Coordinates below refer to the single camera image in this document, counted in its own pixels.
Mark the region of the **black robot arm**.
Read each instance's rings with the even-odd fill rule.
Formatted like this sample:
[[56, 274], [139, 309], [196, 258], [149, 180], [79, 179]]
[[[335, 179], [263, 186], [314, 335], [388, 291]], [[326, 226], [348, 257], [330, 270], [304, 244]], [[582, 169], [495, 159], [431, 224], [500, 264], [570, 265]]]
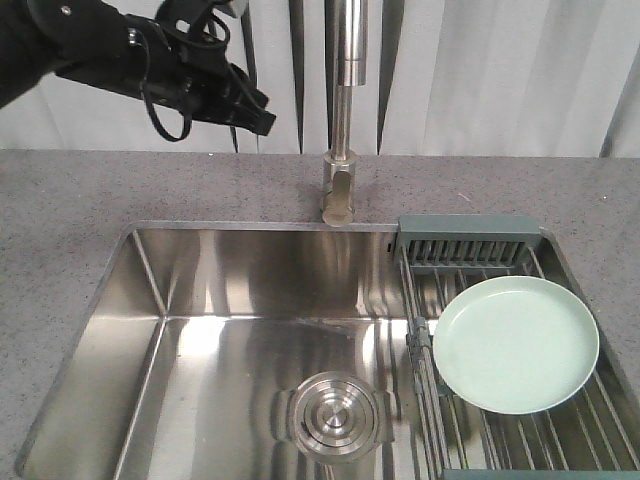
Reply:
[[229, 62], [230, 30], [219, 17], [243, 14], [228, 1], [164, 1], [152, 18], [104, 1], [4, 1], [1, 103], [47, 74], [140, 99], [169, 142], [193, 122], [269, 134], [268, 97]]

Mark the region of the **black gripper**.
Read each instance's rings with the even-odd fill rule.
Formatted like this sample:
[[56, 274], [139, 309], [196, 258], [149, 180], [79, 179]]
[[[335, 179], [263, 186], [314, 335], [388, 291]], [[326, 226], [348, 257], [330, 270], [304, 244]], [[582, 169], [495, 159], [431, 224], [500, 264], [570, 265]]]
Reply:
[[268, 135], [269, 98], [226, 58], [226, 1], [164, 1], [154, 17], [123, 14], [104, 1], [57, 1], [57, 75], [174, 109], [187, 118]]

